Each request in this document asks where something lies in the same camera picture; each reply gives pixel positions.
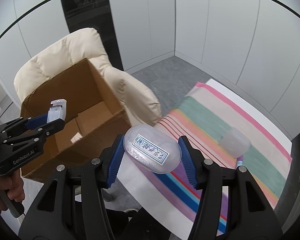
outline striped tablecloth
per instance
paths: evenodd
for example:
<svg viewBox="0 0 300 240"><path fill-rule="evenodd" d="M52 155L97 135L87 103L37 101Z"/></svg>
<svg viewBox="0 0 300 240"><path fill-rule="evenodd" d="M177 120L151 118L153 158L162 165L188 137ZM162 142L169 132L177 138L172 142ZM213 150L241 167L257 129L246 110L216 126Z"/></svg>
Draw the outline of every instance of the striped tablecloth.
<svg viewBox="0 0 300 240"><path fill-rule="evenodd" d="M249 150L243 156L243 165L249 169L274 208L289 173L290 154L255 119L213 87L198 82L182 104L155 126L176 141L181 135L186 135L205 158L222 167L236 168L236 159L218 145L232 127L251 141ZM194 221L201 191L189 184L182 163L167 174L155 174L140 166L138 168L171 204ZM226 229L227 198L227 188L224 187L218 235Z"/></svg>

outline human hand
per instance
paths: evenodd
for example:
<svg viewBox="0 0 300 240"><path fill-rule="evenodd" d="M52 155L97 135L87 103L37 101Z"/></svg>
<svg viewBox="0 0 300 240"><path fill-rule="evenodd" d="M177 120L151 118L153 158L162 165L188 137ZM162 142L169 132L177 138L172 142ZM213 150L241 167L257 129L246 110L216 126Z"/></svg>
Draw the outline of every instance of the human hand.
<svg viewBox="0 0 300 240"><path fill-rule="evenodd" d="M0 177L0 189L8 189L7 196L11 200L21 202L25 199L25 192L23 190L23 180L20 176L20 170L15 171L11 176ZM0 211L6 211L7 206L0 198Z"/></svg>

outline paper label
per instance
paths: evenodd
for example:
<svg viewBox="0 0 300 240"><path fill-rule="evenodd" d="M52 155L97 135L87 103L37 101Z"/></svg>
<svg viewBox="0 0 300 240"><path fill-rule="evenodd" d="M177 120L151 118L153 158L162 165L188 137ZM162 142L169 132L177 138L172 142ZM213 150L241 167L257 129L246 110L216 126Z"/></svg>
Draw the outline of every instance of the paper label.
<svg viewBox="0 0 300 240"><path fill-rule="evenodd" d="M169 156L168 152L150 142L140 134L137 135L136 139L132 143L132 146L160 165L163 165Z"/></svg>
<svg viewBox="0 0 300 240"><path fill-rule="evenodd" d="M82 138L82 135L81 135L81 133L76 133L72 138L71 138L71 142L72 143L75 143L76 141L79 141L80 139Z"/></svg>

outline clear plastic container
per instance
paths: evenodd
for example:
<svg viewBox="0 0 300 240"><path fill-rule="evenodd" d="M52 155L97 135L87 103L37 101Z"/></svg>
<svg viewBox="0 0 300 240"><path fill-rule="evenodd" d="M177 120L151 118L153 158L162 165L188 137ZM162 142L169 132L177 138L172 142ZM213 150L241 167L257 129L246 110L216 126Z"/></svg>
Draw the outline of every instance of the clear plastic container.
<svg viewBox="0 0 300 240"><path fill-rule="evenodd" d="M181 161L179 144L147 124L130 128L123 145L135 163L158 174L173 171Z"/></svg>
<svg viewBox="0 0 300 240"><path fill-rule="evenodd" d="M251 143L242 132L237 128L231 128L227 131L223 138L219 141L219 145L225 149L232 157L238 158L245 154Z"/></svg>

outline metal screw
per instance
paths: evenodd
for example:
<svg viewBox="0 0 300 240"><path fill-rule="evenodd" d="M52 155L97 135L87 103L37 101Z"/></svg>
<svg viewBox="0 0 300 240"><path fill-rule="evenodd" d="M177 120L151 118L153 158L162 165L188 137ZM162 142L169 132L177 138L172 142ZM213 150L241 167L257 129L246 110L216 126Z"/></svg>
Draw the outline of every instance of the metal screw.
<svg viewBox="0 0 300 240"><path fill-rule="evenodd" d="M96 164L99 164L101 162L101 160L99 158L94 158L91 160L91 163L96 165Z"/></svg>
<svg viewBox="0 0 300 240"><path fill-rule="evenodd" d="M204 164L207 164L207 165L213 164L213 161L210 159L205 159L203 162L204 162Z"/></svg>
<svg viewBox="0 0 300 240"><path fill-rule="evenodd" d="M63 171L65 169L65 166L63 164L58 165L57 171Z"/></svg>
<svg viewBox="0 0 300 240"><path fill-rule="evenodd" d="M239 166L239 171L246 172L247 168L245 166Z"/></svg>

